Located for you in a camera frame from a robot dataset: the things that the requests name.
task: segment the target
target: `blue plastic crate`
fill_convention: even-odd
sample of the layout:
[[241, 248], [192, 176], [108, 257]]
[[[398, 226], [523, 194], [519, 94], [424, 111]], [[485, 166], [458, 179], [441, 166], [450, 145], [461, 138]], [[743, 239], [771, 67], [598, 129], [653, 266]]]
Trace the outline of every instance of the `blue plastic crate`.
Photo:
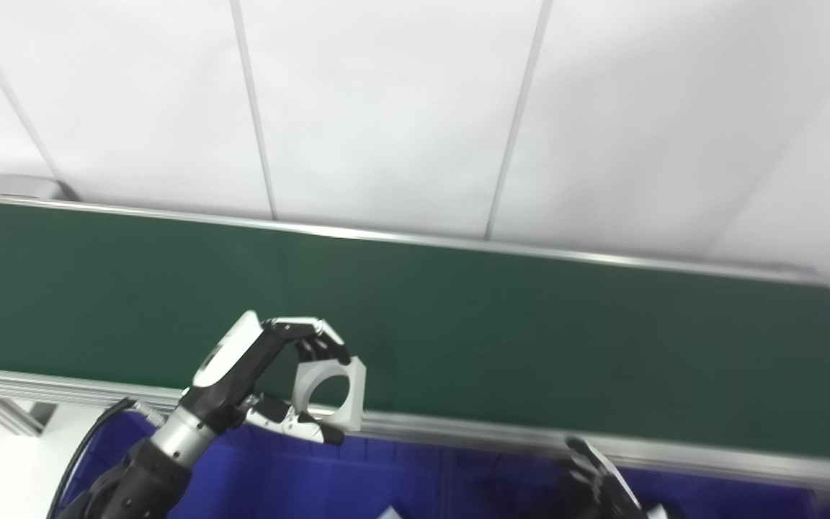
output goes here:
[[[122, 414], [96, 435], [63, 505], [151, 432]], [[830, 519], [813, 493], [796, 487], [624, 470], [644, 502], [677, 506], [688, 519]], [[505, 519], [556, 502], [556, 469], [546, 459], [348, 437], [317, 445], [240, 427], [195, 467], [171, 519], [361, 518], [393, 506], [405, 519]]]

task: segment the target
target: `conveyor belt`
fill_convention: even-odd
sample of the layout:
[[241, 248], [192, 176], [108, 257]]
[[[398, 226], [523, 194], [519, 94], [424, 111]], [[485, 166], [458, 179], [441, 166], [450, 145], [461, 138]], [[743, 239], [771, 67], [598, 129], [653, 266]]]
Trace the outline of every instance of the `conveyor belt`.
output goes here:
[[[244, 309], [328, 319], [379, 434], [830, 463], [830, 290], [801, 275], [0, 200], [0, 371], [180, 388]], [[283, 394], [281, 360], [263, 385]]]

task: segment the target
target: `white plastic part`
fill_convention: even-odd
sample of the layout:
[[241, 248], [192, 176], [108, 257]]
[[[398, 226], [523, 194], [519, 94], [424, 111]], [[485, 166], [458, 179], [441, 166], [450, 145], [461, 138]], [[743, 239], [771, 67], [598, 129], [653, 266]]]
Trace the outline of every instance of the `white plastic part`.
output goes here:
[[248, 310], [207, 355], [204, 364], [194, 374], [192, 385], [204, 388], [217, 383], [245, 355], [258, 335], [261, 335], [261, 323], [254, 310]]
[[309, 408], [309, 399], [313, 391], [323, 381], [332, 377], [348, 378], [348, 396], [335, 413], [320, 418], [320, 422], [338, 427], [346, 433], [360, 430], [360, 418], [363, 416], [363, 390], [367, 381], [367, 367], [359, 358], [352, 357], [349, 365], [339, 361], [317, 360], [300, 362], [297, 378], [293, 384], [293, 407], [299, 411]]
[[264, 430], [270, 430], [271, 433], [293, 436], [301, 440], [314, 441], [314, 443], [326, 442], [319, 424], [314, 422], [301, 422], [300, 413], [294, 407], [290, 407], [287, 410], [287, 416], [281, 422], [272, 421], [263, 414], [257, 413], [256, 410], [250, 408], [245, 413], [245, 423], [264, 428]]
[[648, 517], [648, 519], [668, 519], [668, 513], [665, 512], [665, 508], [663, 506], [659, 505], [646, 512], [646, 517]]
[[396, 512], [395, 508], [390, 506], [388, 509], [383, 510], [383, 513], [376, 519], [402, 519], [402, 516], [399, 515], [399, 512]]

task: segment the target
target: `robotic hand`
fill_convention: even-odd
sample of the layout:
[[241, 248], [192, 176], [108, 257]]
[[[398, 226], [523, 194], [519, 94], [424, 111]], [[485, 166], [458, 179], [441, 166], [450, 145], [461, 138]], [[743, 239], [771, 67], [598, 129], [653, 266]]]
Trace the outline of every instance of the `robotic hand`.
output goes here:
[[560, 462], [564, 519], [669, 519], [661, 505], [646, 512], [613, 463], [587, 441], [566, 439], [570, 457]]
[[259, 323], [253, 311], [245, 312], [207, 356], [164, 425], [131, 447], [122, 463], [102, 474], [58, 517], [164, 518], [184, 494], [204, 451], [243, 421], [319, 443], [342, 443], [339, 428], [283, 401], [254, 395], [260, 375], [290, 344], [296, 345], [300, 362], [352, 362], [342, 338], [322, 319]]

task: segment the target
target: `aluminum frame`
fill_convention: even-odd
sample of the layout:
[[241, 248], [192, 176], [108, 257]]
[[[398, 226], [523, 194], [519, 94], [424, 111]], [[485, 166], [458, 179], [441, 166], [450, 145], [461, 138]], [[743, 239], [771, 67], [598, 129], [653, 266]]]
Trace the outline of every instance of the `aluminum frame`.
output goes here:
[[[168, 414], [181, 394], [181, 390], [172, 388], [0, 371], [0, 398], [103, 408], [130, 397]], [[332, 411], [328, 407], [310, 408], [314, 417], [323, 417]], [[591, 441], [618, 466], [788, 483], [830, 491], [830, 459], [823, 458], [368, 410], [363, 413], [360, 427], [360, 432], [350, 434], [554, 458], [566, 455], [563, 447], [566, 434], [577, 434]]]

